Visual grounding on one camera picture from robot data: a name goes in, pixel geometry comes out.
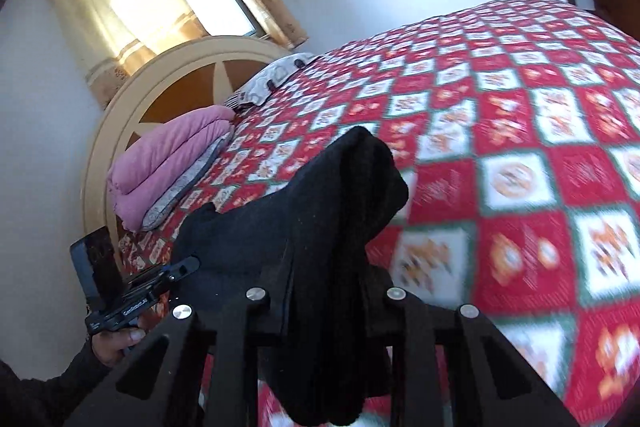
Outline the left hand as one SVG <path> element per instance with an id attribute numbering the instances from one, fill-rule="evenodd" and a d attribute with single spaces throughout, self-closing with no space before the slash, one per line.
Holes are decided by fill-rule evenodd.
<path id="1" fill-rule="evenodd" d="M 100 332 L 91 338 L 92 351 L 103 365 L 114 367 L 129 348 L 140 343 L 149 328 L 149 320 L 138 317 L 134 326 L 127 326 L 117 332 Z"/>

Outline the left forearm dark sleeve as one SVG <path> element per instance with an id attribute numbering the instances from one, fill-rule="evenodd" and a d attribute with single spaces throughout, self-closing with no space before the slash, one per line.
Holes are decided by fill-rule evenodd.
<path id="1" fill-rule="evenodd" d="M 62 426 L 110 372 L 89 340 L 60 376 L 46 381 L 21 379 L 2 361 L 1 425 Z"/>

